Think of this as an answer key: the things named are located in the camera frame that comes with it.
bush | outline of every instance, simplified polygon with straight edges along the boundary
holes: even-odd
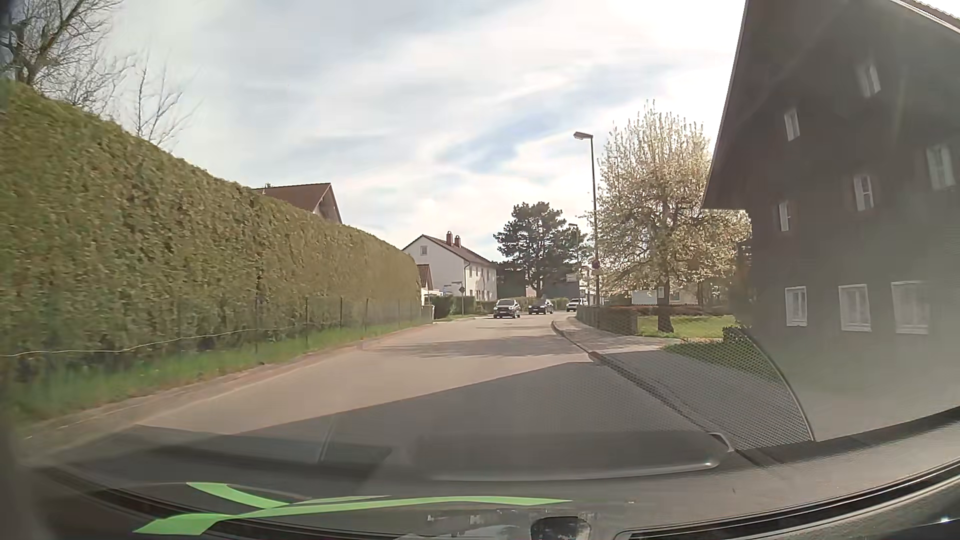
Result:
[[[493,314],[493,307],[496,306],[496,300],[481,300],[477,302],[477,314]]]
[[[430,304],[433,304],[433,318],[445,319],[450,316],[450,310],[453,307],[453,297],[449,295],[428,296]]]
[[[307,297],[420,303],[396,247],[23,85],[0,138],[0,353],[287,328]]]

building wall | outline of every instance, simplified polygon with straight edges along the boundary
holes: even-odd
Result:
[[[420,246],[426,246],[426,255],[420,254]],[[452,292],[460,296],[460,285],[453,282],[464,280],[464,262],[459,256],[438,246],[436,242],[419,238],[404,250],[417,264],[429,264],[433,286],[443,292]]]
[[[956,72],[960,42],[887,13],[839,18],[756,111],[734,157],[754,230],[752,332],[818,440],[960,405],[960,197],[956,187],[932,190],[924,152],[949,142],[960,182],[960,87],[938,75]],[[853,66],[868,54],[881,92],[866,99]],[[794,106],[801,135],[788,142],[782,113]],[[852,174],[861,171],[876,207],[858,212]],[[782,199],[795,203],[787,233]],[[930,291],[927,335],[896,332],[891,282],[912,280]],[[841,330],[837,287],[854,283],[868,285],[871,331]],[[786,326],[790,286],[806,287],[805,327]]]
[[[427,254],[425,256],[420,254],[420,246],[426,246]],[[417,264],[430,265],[433,286],[438,290],[460,296],[460,284],[454,282],[465,282],[464,288],[468,295],[470,291],[473,291],[474,295],[486,292],[488,298],[496,299],[496,268],[494,266],[473,263],[470,268],[465,270],[464,266],[467,263],[460,256],[453,254],[443,246],[437,245],[433,240],[423,237],[418,238],[404,251],[414,258]]]

street lamp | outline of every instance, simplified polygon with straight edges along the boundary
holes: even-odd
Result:
[[[593,269],[593,277],[596,279],[596,292],[594,293],[596,299],[594,302],[601,306],[600,274],[597,272],[600,270],[600,247],[597,245],[597,169],[596,160],[593,158],[593,135],[575,132],[573,138],[577,140],[590,139],[590,173],[593,175],[593,262],[590,264],[590,268]]]

dark car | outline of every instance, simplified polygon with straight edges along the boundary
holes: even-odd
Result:
[[[550,302],[546,299],[537,299],[531,300],[530,305],[527,306],[527,312],[531,315],[539,313],[540,315],[546,315],[547,313],[553,313],[553,302]]]
[[[510,317],[511,319],[516,319],[519,316],[520,302],[517,302],[512,298],[504,298],[496,301],[496,306],[493,308],[494,319],[499,319],[501,317]]]

white house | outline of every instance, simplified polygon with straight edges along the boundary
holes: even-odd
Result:
[[[463,287],[477,300],[496,300],[496,265],[461,245],[459,235],[447,231],[444,241],[421,234],[403,251],[417,265],[429,265],[431,288],[460,296]]]

